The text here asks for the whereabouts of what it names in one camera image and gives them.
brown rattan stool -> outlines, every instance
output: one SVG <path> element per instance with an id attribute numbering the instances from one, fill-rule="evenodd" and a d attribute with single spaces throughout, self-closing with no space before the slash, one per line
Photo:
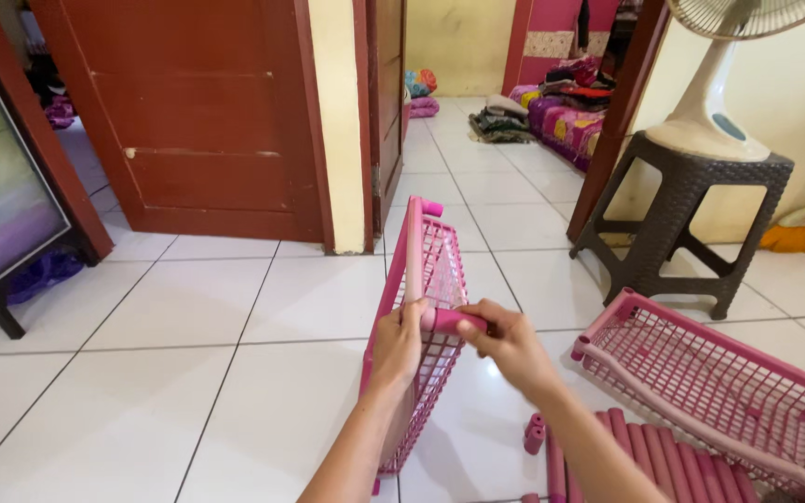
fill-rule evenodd
<path id="1" fill-rule="evenodd" d="M 604 214 L 617 188 L 626 177 L 632 161 L 640 158 L 660 170 L 663 180 L 645 219 L 641 222 L 605 220 Z M 759 238 L 776 210 L 778 200 L 791 176 L 793 162 L 771 154 L 760 162 L 734 162 L 683 154 L 657 145 L 644 131 L 635 133 L 614 175 L 607 183 L 586 226 L 582 229 L 571 258 L 585 248 L 595 252 L 611 276 L 611 289 L 605 305 L 625 286 L 650 297 L 659 293 L 694 293 L 712 295 L 716 307 L 712 319 L 725 319 L 735 292 L 757 250 Z M 734 262 L 716 255 L 689 232 L 689 224 L 698 211 L 704 195 L 713 185 L 763 185 L 766 195 L 753 220 L 750 232 Z M 614 255 L 602 241 L 600 233 L 634 234 L 626 258 Z M 660 267 L 679 248 L 698 257 L 719 278 L 662 278 Z"/>

fan stand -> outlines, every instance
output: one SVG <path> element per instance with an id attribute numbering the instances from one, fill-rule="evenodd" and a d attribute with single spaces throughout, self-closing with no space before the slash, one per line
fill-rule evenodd
<path id="1" fill-rule="evenodd" d="M 713 40 L 698 71 L 666 121 L 646 133 L 652 142 L 695 156 L 758 162 L 770 150 L 728 118 L 723 101 L 725 79 L 736 42 Z"/>

brown door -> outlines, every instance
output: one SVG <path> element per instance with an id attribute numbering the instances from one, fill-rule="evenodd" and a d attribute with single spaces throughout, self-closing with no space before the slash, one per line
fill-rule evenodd
<path id="1" fill-rule="evenodd" d="M 305 0 L 30 5 L 133 229 L 323 241 Z"/>
<path id="2" fill-rule="evenodd" d="M 368 1 L 368 100 L 375 235 L 403 170 L 405 0 Z"/>

plastic grid panel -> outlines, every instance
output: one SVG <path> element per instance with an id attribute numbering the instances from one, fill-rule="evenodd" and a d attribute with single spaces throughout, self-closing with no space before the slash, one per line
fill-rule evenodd
<path id="1" fill-rule="evenodd" d="M 432 218 L 423 217 L 421 225 L 424 234 L 422 246 L 424 296 L 432 306 L 452 309 L 468 303 L 468 292 L 465 288 L 462 256 L 459 253 L 458 238 L 455 229 Z M 394 262 L 406 257 L 394 255 Z M 394 301 L 394 307 L 403 302 L 405 278 L 400 282 Z M 455 360 L 462 352 L 464 340 L 458 336 L 449 336 L 433 332 L 421 333 L 421 361 L 416 377 L 415 409 L 409 420 L 409 428 L 396 448 L 396 454 L 378 469 L 382 475 L 398 474 L 403 464 L 415 447 L 421 430 L 437 404 L 437 399 L 449 374 L 455 366 Z"/>
<path id="2" fill-rule="evenodd" d="M 613 316 L 593 337 L 594 346 L 612 355 L 654 393 L 708 426 L 805 468 L 805 387 L 641 308 L 623 314 Z M 585 367 L 641 402 L 607 367 L 590 358 Z M 747 466 L 762 481 L 805 493 L 789 479 L 730 453 L 721 454 Z"/>

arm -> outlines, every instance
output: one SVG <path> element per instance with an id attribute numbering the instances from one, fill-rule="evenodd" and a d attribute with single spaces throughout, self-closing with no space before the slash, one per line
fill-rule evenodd
<path id="1" fill-rule="evenodd" d="M 421 357 L 419 323 L 428 303 L 409 303 L 377 323 L 368 389 L 350 413 L 297 503 L 364 503 L 371 498 L 387 429 Z"/>
<path id="2" fill-rule="evenodd" d="M 467 321 L 460 321 L 457 327 L 481 357 L 493 358 L 509 383 L 539 407 L 554 438 L 561 444 L 568 465 L 574 469 L 587 501 L 668 502 L 595 415 L 568 391 L 526 315 L 512 313 L 486 300 L 459 310 L 491 323 L 492 337 Z"/>

